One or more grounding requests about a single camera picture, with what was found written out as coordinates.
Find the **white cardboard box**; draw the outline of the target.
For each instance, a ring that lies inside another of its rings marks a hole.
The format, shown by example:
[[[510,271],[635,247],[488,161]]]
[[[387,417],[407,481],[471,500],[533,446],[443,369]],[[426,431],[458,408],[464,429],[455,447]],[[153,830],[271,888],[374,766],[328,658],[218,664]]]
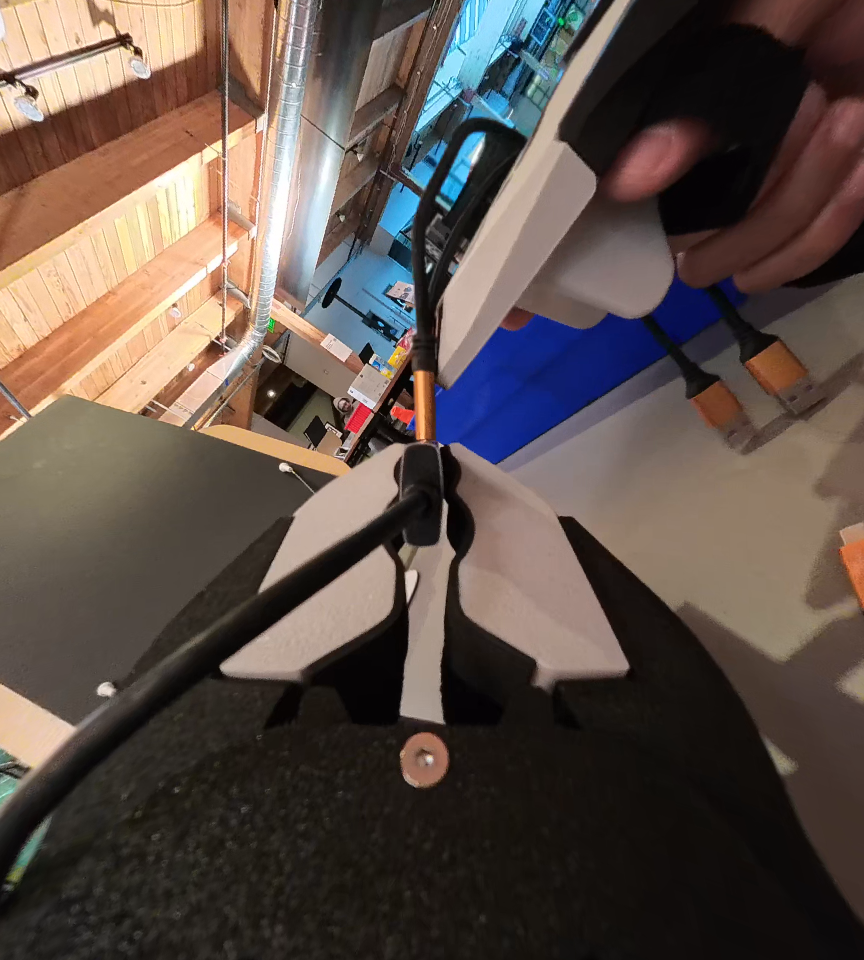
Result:
[[[383,396],[390,389],[392,377],[386,376],[384,368],[366,365],[353,379],[347,389],[348,396],[355,402],[374,412],[382,403]]]

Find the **silver ventilation duct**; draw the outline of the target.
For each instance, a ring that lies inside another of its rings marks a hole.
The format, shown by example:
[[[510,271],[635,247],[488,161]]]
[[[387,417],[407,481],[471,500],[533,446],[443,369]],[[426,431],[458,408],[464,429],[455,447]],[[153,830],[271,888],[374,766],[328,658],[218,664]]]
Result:
[[[246,13],[244,26],[231,30],[230,2],[222,3],[224,78],[229,77],[230,55],[242,47],[245,66],[260,71],[258,92],[264,98],[247,326],[235,348],[209,368],[210,374],[223,374],[223,388],[237,382],[248,364],[262,358],[289,220],[302,108],[316,52],[320,9],[321,3],[312,1],[261,2],[260,13]]]

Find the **blue storage bin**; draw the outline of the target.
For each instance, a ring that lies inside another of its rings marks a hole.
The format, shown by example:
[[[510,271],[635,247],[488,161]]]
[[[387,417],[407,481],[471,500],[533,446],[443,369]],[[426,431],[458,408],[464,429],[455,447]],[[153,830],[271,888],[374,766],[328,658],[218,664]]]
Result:
[[[651,393],[684,385],[674,361],[638,320],[607,315],[589,329],[538,316],[499,329],[448,389],[437,394],[438,440],[493,464],[532,442],[574,436]]]

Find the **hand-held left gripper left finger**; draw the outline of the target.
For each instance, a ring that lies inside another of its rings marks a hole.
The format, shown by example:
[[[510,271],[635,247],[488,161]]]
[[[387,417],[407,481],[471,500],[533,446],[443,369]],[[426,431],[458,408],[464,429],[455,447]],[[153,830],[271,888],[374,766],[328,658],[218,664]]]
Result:
[[[298,508],[261,584],[278,584],[319,553],[376,519],[398,497],[403,445],[359,463]],[[401,559],[381,546],[258,635],[221,666],[237,680],[300,682],[345,647],[390,623],[404,599]]]

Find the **black ceiling track light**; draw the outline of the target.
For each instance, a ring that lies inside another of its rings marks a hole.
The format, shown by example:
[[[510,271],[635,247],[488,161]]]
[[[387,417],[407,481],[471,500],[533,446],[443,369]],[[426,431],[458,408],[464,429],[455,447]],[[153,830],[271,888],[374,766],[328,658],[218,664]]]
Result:
[[[0,92],[12,90],[13,104],[18,113],[32,122],[40,123],[44,120],[44,114],[38,102],[40,94],[31,81],[50,76],[65,68],[83,65],[116,51],[127,54],[126,65],[136,78],[150,79],[152,71],[143,50],[135,43],[130,33],[118,33],[113,38],[103,39],[75,51],[51,55],[18,68],[16,71],[1,73]]]

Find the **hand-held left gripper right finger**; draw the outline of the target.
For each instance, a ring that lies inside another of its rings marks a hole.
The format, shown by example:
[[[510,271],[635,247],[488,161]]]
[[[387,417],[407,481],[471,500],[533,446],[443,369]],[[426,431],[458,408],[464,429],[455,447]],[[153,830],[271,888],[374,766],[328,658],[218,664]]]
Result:
[[[625,677],[629,661],[552,507],[497,465],[464,446],[454,543],[458,611],[504,648],[533,664],[532,682]]]

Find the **person's right hand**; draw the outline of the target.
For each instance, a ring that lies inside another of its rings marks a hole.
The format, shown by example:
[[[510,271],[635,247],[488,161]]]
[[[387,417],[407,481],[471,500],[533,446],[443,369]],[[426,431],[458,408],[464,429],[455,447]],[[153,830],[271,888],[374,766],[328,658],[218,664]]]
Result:
[[[729,17],[803,49],[813,81],[749,213],[680,237],[678,276],[761,293],[822,267],[864,220],[864,1],[733,2]]]

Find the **black board wooden frame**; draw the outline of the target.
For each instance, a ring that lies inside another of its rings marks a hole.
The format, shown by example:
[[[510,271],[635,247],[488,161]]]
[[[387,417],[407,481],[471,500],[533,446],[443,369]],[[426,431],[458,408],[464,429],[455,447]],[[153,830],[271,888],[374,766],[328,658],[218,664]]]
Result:
[[[281,517],[347,472],[64,398],[0,440],[0,747],[36,766]]]

